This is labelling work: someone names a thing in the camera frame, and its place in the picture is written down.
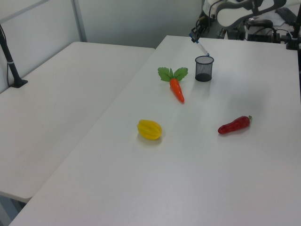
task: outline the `black mesh pen holder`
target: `black mesh pen holder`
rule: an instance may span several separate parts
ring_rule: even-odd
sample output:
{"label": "black mesh pen holder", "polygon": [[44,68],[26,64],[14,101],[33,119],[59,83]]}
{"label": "black mesh pen holder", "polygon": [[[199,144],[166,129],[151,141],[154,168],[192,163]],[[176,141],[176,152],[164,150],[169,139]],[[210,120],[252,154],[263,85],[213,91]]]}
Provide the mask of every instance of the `black mesh pen holder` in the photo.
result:
{"label": "black mesh pen holder", "polygon": [[196,80],[210,81],[212,79],[212,64],[214,59],[211,56],[199,56],[196,58]]}

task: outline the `wall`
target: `wall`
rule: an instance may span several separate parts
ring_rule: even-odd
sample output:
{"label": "wall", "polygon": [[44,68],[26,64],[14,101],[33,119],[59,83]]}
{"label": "wall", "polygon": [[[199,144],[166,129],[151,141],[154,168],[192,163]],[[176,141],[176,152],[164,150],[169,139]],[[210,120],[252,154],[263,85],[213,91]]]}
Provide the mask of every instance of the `wall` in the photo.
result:
{"label": "wall", "polygon": [[[21,78],[70,43],[79,41],[72,0],[46,1],[1,25]],[[6,68],[6,58],[0,50],[0,93],[7,89]]]}
{"label": "wall", "polygon": [[188,36],[202,0],[74,0],[83,39],[156,48],[166,35]]}

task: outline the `red pepper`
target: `red pepper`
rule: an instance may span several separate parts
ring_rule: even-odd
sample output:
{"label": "red pepper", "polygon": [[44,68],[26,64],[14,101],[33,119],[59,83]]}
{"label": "red pepper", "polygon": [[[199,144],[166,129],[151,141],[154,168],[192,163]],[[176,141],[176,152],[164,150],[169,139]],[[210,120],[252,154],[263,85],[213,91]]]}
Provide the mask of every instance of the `red pepper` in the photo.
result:
{"label": "red pepper", "polygon": [[230,122],[226,125],[222,125],[217,131],[220,134],[225,134],[225,133],[229,133],[229,132],[233,132],[239,129],[243,129],[246,128],[250,125],[250,121],[252,119],[252,116],[249,115],[249,117],[247,116],[241,116],[237,119],[235,119],[233,122]]}

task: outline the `table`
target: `table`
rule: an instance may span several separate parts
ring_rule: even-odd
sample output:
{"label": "table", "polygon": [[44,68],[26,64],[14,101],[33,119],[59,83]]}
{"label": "table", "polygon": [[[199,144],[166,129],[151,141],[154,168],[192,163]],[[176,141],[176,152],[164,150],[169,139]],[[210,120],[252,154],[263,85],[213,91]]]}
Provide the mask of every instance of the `table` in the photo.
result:
{"label": "table", "polygon": [[75,42],[1,93],[0,195],[28,202],[153,51]]}
{"label": "table", "polygon": [[[167,36],[11,226],[283,226],[301,222],[297,53],[285,45]],[[187,67],[185,104],[157,68]],[[241,115],[249,128],[221,136]],[[140,119],[163,134],[138,135]]]}

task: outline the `orange carrot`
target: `orange carrot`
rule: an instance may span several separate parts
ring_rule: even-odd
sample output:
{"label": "orange carrot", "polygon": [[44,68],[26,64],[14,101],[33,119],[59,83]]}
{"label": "orange carrot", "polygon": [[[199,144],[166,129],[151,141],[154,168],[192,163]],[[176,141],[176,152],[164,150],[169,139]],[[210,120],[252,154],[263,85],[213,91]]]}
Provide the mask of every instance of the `orange carrot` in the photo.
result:
{"label": "orange carrot", "polygon": [[158,74],[162,81],[169,82],[169,85],[175,96],[179,99],[179,101],[184,103],[184,96],[182,94],[179,81],[181,81],[188,74],[188,69],[186,67],[181,67],[173,73],[171,68],[169,70],[166,67],[160,67],[158,68]]}
{"label": "orange carrot", "polygon": [[176,78],[173,78],[169,82],[171,89],[173,90],[175,96],[182,102],[184,103],[184,96],[182,94],[182,90],[179,84],[179,81]]}

